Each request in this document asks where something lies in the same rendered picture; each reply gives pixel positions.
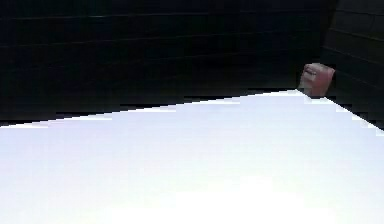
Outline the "white table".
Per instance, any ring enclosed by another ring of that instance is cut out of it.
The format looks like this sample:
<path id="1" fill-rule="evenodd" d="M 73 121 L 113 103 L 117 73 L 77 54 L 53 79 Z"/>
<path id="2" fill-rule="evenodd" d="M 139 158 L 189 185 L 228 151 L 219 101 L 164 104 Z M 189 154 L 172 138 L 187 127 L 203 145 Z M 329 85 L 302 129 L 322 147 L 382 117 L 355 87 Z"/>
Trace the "white table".
<path id="1" fill-rule="evenodd" d="M 1 127 L 0 224 L 384 224 L 384 131 L 297 91 Z"/>

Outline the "pink rounded object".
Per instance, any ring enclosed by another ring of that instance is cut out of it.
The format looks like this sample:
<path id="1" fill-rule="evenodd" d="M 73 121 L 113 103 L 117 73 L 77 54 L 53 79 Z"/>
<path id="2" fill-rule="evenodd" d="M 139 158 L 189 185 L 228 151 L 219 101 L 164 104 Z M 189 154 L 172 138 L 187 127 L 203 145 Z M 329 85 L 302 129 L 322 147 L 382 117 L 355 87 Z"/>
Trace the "pink rounded object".
<path id="1" fill-rule="evenodd" d="M 306 64 L 300 76 L 298 90 L 310 98 L 322 98 L 326 95 L 335 70 L 321 63 Z"/>

